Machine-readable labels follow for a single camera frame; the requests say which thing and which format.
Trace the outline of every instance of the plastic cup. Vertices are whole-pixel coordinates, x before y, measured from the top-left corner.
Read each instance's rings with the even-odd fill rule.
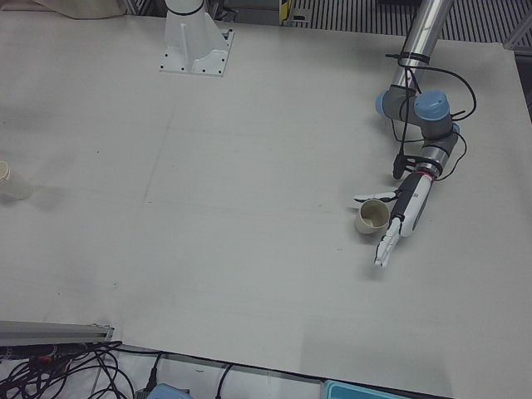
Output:
[[[0,161],[0,194],[9,195],[17,200],[25,200],[32,193],[33,187],[17,172],[11,170],[7,162]]]
[[[388,225],[390,210],[382,201],[369,199],[365,201],[357,213],[355,229],[361,234],[371,234]]]

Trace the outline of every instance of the white table surface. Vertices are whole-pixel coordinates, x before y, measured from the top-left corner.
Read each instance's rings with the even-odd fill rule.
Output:
[[[164,19],[0,13],[0,319],[463,399],[532,392],[532,131],[510,52],[439,42],[479,108],[385,270],[353,194],[389,190],[373,109],[402,38],[235,25],[224,78],[159,73]],[[422,87],[470,106],[458,81]],[[456,147],[456,158],[461,147]]]

